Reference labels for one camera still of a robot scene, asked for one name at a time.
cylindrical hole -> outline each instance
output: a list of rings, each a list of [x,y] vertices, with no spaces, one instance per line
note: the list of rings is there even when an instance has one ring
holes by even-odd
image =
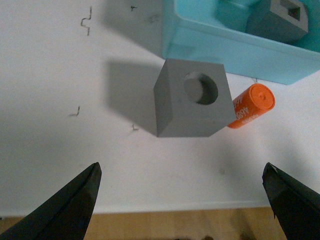
[[[184,91],[190,101],[201,105],[213,104],[218,98],[218,87],[207,75],[189,72],[184,78]]]

orange cap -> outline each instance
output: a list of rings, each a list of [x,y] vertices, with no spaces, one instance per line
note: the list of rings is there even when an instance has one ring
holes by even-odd
[[[265,85],[255,83],[233,100],[236,121],[228,127],[237,129],[274,108],[276,99]]]
[[[260,83],[255,83],[249,87],[249,94],[253,104],[258,109],[270,111],[276,104],[272,91]]]

gray cube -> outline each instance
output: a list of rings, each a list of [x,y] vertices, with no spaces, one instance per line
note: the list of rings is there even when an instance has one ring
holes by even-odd
[[[153,90],[158,137],[209,137],[236,120],[222,64],[167,59]]]
[[[247,20],[246,33],[293,43],[308,33],[308,11],[298,0],[262,0]]]

black mark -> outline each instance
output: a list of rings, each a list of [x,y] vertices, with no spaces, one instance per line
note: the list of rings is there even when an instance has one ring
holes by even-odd
[[[133,130],[133,131],[139,131],[139,128],[135,128],[135,125],[132,124],[132,130]]]
[[[88,18],[88,17],[83,18],[83,19],[81,20],[81,23],[80,23],[81,27],[84,27],[84,28],[88,29],[87,36],[89,36],[89,34],[90,34],[90,27],[84,25],[84,20],[90,20],[90,19],[91,19],[91,16],[92,16],[92,6],[90,6],[90,15],[89,15],[89,18]]]
[[[69,114],[69,117],[78,117],[79,113],[80,113],[80,106],[78,106],[78,112]]]

white table surface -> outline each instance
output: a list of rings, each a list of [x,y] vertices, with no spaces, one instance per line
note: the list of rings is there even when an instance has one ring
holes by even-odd
[[[268,206],[267,162],[320,192],[320,72],[258,80],[275,108],[238,130],[157,138],[160,1],[11,0],[0,16],[0,216],[32,212],[94,162],[95,213]],[[232,98],[253,83],[227,78]]]

